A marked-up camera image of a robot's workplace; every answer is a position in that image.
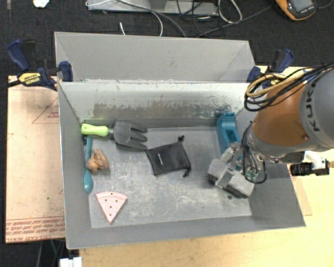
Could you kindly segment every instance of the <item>green handle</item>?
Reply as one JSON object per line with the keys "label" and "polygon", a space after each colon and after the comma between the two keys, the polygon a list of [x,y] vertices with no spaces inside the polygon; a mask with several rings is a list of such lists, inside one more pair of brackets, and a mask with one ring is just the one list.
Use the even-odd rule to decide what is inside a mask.
{"label": "green handle", "polygon": [[106,126],[93,126],[83,123],[81,133],[82,135],[107,136],[109,134],[109,129]]}

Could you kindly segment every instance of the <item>brown toy food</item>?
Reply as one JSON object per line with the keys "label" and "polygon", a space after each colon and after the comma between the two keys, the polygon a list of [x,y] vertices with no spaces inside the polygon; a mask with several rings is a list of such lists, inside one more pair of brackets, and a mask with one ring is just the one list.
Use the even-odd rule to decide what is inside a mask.
{"label": "brown toy food", "polygon": [[87,161],[85,165],[92,173],[97,170],[104,170],[109,168],[109,161],[101,149],[94,149],[92,151],[92,157]]}

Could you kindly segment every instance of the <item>gray bin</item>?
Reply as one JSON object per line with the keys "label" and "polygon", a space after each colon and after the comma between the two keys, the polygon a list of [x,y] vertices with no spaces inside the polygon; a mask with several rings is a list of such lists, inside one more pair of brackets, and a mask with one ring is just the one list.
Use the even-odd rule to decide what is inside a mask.
{"label": "gray bin", "polygon": [[[248,42],[78,33],[55,39],[57,64],[69,61],[74,73],[58,88],[69,249],[304,226],[285,165],[267,163],[268,180],[248,199],[208,183],[208,167],[220,158],[218,117],[235,112],[239,134],[254,117],[243,110],[254,65]],[[148,148],[184,135],[190,175],[156,177],[144,151],[94,137],[110,171],[93,175],[88,195],[81,124],[111,127],[118,119],[146,125]],[[95,198],[104,191],[127,196],[111,224]]]}

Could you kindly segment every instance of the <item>bin floor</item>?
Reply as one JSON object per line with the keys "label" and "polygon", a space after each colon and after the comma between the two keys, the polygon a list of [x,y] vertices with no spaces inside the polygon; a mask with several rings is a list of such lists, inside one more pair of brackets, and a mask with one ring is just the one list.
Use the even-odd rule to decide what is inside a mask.
{"label": "bin floor", "polygon": [[[145,151],[118,146],[107,137],[94,138],[92,148],[104,152],[110,168],[93,175],[89,195],[92,228],[251,215],[248,199],[238,199],[208,182],[208,167],[212,159],[220,158],[215,127],[150,128],[146,136],[149,149],[184,136],[183,147],[191,163],[189,176],[183,177],[184,170],[154,176]],[[95,198],[105,191],[127,196],[111,224]]]}

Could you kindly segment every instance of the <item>yellow clamp label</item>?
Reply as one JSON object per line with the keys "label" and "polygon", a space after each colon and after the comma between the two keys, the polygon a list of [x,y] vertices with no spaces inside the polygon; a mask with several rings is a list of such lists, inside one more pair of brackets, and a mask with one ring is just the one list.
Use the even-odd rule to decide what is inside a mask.
{"label": "yellow clamp label", "polygon": [[24,73],[18,79],[20,82],[25,83],[26,85],[30,85],[32,83],[40,81],[41,75],[38,72],[29,72]]}

